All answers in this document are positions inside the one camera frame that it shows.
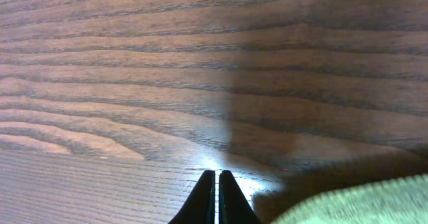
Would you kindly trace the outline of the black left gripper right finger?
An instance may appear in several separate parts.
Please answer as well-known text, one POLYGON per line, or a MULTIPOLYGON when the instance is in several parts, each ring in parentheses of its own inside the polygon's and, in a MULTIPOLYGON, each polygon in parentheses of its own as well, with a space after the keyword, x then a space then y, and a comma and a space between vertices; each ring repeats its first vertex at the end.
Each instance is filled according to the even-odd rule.
POLYGON ((261 224, 229 170, 219 175, 219 224, 261 224))

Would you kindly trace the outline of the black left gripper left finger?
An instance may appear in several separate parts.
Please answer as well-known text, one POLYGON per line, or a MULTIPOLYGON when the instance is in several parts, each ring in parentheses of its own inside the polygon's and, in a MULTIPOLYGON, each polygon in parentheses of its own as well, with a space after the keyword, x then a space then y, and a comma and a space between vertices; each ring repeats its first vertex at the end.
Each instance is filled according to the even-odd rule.
POLYGON ((206 170, 169 224, 214 224, 215 172, 206 170))

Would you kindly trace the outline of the light green cloth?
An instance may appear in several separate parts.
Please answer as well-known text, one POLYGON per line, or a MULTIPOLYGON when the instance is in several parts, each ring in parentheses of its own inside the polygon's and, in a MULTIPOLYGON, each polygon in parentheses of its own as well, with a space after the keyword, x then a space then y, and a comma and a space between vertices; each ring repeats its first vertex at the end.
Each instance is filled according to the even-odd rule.
POLYGON ((416 224, 427 222, 427 175, 379 181, 310 197, 276 224, 416 224))

